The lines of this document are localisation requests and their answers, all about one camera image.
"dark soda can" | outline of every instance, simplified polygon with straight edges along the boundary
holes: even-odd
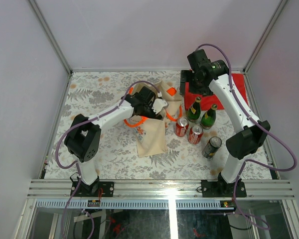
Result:
[[[188,130],[189,122],[185,117],[181,117],[176,122],[175,133],[178,137],[184,137]]]
[[[196,124],[192,128],[190,128],[188,141],[191,144],[198,144],[200,142],[201,137],[203,136],[203,128],[202,126]]]
[[[205,158],[212,158],[217,150],[220,148],[222,141],[220,137],[211,137],[203,150]]]

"glass panel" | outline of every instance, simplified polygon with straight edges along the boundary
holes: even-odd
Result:
[[[224,210],[177,210],[178,238],[291,239],[280,201],[239,202],[239,206],[244,213],[261,217],[271,229],[253,227],[238,214],[218,215]],[[251,220],[266,227],[260,220]]]
[[[223,215],[224,210],[176,209],[169,200],[169,210],[161,209],[89,209],[94,217],[92,239],[290,239],[280,201],[242,201],[247,214],[265,220],[269,231],[251,225],[243,216]],[[89,217],[81,209],[69,209],[64,218],[67,239],[86,239],[92,230]],[[61,239],[63,209],[38,208],[31,229],[32,239]],[[253,222],[265,227],[260,220]]]
[[[170,238],[168,210],[87,210],[94,217],[92,239],[158,239]],[[63,209],[38,208],[32,239],[49,239],[54,214],[58,214],[55,239],[61,239]],[[92,230],[92,221],[81,209],[69,209],[64,220],[67,239],[86,239]]]

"red cloth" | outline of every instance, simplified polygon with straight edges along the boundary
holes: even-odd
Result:
[[[247,96],[246,96],[246,88],[245,88],[245,82],[244,82],[244,75],[243,74],[232,74],[235,85],[237,87],[237,89],[239,90],[240,94],[242,95],[242,97],[244,98],[244,100],[247,102]],[[185,110],[188,110],[189,107],[191,106],[191,104],[195,101],[195,98],[197,96],[200,95],[195,95],[192,93],[188,92],[188,82],[186,82],[185,85]],[[218,110],[223,110],[224,107],[223,105],[220,103],[219,99],[213,95],[213,96],[206,96],[203,97],[201,102],[200,102],[200,107],[202,109],[202,111],[207,111],[211,108],[212,104],[217,104],[217,109]]]

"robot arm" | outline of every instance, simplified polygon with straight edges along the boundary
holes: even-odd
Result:
[[[162,99],[161,93],[158,93],[156,97],[156,94],[149,88],[142,87],[134,95],[126,95],[121,105],[117,102],[97,115],[89,117],[77,115],[71,126],[104,115],[93,122],[72,130],[64,140],[64,144],[67,146],[69,152],[79,159],[78,164],[83,183],[89,186],[98,179],[92,158],[98,151],[101,131],[105,131],[118,122],[134,115],[161,119],[162,116],[159,113],[167,106],[168,103]]]
[[[221,172],[226,183],[233,183],[241,169],[244,158],[250,153],[255,153],[263,145],[266,134],[256,127],[241,110],[237,104],[228,84],[228,75],[219,76],[218,80],[212,80],[209,84],[210,90],[218,97],[224,106],[234,127],[235,135],[226,141],[229,151],[228,159],[224,170]],[[260,122],[259,118],[251,111],[235,84],[233,89],[239,101],[250,116],[258,121],[267,130],[270,125],[267,121]]]
[[[221,178],[227,183],[235,182],[247,155],[255,153],[261,147],[267,134],[252,123],[237,104],[228,79],[228,68],[222,60],[211,62],[204,50],[197,50],[187,57],[192,71],[183,71],[180,88],[185,89],[184,84],[189,83],[189,91],[195,94],[215,94],[224,106],[234,127],[235,135],[226,140],[229,156]],[[251,111],[235,84],[233,89],[242,103],[243,108],[255,121],[269,131],[267,121],[260,122],[259,118]]]

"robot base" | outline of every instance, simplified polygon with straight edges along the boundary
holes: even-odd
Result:
[[[78,180],[72,181],[71,195],[73,194],[74,189],[78,185]],[[78,190],[73,195],[74,197],[99,197],[99,193],[102,191],[102,198],[111,198],[114,193],[114,182],[100,182],[98,179],[91,185],[87,185],[81,182]]]
[[[221,173],[218,175],[217,181],[201,180],[201,191],[203,198],[220,198],[233,197],[235,183],[226,183],[222,178]],[[237,198],[246,198],[245,184],[239,179],[236,189]]]

